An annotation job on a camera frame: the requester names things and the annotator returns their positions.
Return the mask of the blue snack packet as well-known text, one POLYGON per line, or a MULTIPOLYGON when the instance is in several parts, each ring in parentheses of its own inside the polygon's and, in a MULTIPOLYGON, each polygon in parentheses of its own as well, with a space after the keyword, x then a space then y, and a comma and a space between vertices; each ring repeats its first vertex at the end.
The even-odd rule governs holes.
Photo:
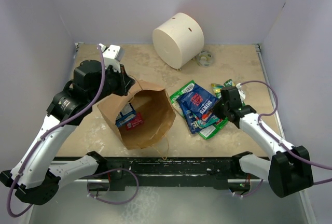
POLYGON ((136 114, 130 114, 130 115, 122 116, 122 117, 120 115, 118 115, 118 117, 116 119, 116 126, 119 128, 119 127, 123 126, 124 124, 126 124, 127 122, 134 119, 135 117, 136 117, 136 114))

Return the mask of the brown paper bag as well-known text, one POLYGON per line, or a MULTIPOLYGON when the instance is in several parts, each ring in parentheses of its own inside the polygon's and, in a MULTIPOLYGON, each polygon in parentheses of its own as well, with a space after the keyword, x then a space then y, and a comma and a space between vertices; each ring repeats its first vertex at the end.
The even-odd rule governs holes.
POLYGON ((97 104, 97 108, 114 136, 127 150, 154 146, 166 137, 176 114, 166 89, 154 83, 137 80, 127 96, 111 94, 97 104), (116 117, 127 103, 141 114, 143 123, 133 128, 116 126, 116 117))

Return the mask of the blue salt vinegar chips bag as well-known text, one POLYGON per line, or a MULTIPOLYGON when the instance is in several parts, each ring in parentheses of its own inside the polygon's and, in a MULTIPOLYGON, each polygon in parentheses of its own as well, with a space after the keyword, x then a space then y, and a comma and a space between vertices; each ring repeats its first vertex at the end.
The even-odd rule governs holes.
POLYGON ((187 106, 184 105, 184 103, 179 102, 179 105, 192 134, 198 133, 208 127, 208 125, 199 119, 187 106))

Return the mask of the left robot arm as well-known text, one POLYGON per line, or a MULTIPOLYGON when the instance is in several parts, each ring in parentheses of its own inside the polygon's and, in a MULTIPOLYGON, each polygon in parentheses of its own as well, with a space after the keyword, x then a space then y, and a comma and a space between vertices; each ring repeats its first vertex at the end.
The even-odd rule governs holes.
POLYGON ((95 151, 64 165, 51 163, 95 103, 111 94, 126 96, 134 84, 123 65, 114 69, 96 60, 81 62, 74 69, 73 79, 54 96, 43 125, 24 157, 13 169, 1 172, 1 182, 21 202, 43 205, 60 188, 77 179, 105 176, 107 160, 95 151))

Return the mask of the teal snack packet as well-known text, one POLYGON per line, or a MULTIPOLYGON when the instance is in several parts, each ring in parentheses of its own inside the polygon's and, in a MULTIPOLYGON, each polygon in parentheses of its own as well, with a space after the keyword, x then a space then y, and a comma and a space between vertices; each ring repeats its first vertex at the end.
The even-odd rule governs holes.
POLYGON ((204 129, 217 122, 219 122, 219 118, 216 117, 211 110, 209 110, 206 114, 202 115, 199 127, 204 129))

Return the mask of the red snack packet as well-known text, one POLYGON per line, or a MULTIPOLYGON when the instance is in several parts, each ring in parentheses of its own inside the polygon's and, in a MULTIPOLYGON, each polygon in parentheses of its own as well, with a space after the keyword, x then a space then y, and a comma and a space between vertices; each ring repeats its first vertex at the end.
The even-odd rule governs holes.
POLYGON ((144 119, 143 119, 141 113, 137 113, 136 116, 132 120, 130 120, 128 123, 126 123, 126 130, 132 130, 142 124, 144 124, 144 119))

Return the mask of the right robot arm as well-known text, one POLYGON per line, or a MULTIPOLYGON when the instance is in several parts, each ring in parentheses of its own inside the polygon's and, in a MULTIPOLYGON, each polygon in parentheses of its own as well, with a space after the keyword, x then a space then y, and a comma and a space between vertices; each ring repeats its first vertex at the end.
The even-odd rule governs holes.
POLYGON ((221 97, 212 112, 219 118, 227 118, 238 129, 249 135, 267 154, 268 160, 251 152, 243 152, 233 157, 231 173, 242 178, 247 173, 269 183, 270 188, 280 198, 313 186, 310 155, 304 146, 294 146, 276 134, 260 118, 250 105, 243 105, 236 87, 226 87, 220 91, 221 97))

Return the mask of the small yellow green snack packet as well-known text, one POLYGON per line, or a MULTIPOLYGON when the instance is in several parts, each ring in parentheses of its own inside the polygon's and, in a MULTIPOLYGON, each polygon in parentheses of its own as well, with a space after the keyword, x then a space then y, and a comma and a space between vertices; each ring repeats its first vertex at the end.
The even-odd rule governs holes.
POLYGON ((211 88, 215 94, 215 96, 220 99, 222 97, 221 95, 221 90, 224 88, 224 85, 217 84, 217 83, 212 83, 211 88))

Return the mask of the large green chips bag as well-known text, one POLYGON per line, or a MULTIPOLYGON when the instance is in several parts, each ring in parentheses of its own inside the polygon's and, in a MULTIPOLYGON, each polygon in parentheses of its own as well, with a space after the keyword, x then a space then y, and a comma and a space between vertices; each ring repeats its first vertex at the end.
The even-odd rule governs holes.
MULTIPOLYGON (((170 96, 170 100, 171 100, 171 103, 173 105, 173 108, 179 113, 179 115, 184 120, 185 120, 185 118, 184 118, 183 112, 180 108, 180 105, 179 105, 177 99, 180 96, 182 96, 184 93, 191 91, 194 84, 195 84, 195 81, 191 80, 170 96)), ((195 133, 195 134, 199 134, 204 139, 210 139, 213 136, 215 136, 220 130, 222 130, 227 125, 227 123, 228 123, 227 119, 220 119, 219 122, 205 128, 205 129, 203 129, 200 132, 195 133)))

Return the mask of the dark blue snack bag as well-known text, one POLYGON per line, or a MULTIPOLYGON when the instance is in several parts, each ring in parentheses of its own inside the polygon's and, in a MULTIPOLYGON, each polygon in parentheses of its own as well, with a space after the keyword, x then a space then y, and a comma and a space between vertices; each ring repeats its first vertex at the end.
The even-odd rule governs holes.
POLYGON ((191 91, 184 93, 178 98, 179 103, 186 106, 187 109, 204 122, 208 122, 212 118, 211 109, 217 101, 217 97, 196 83, 191 91))

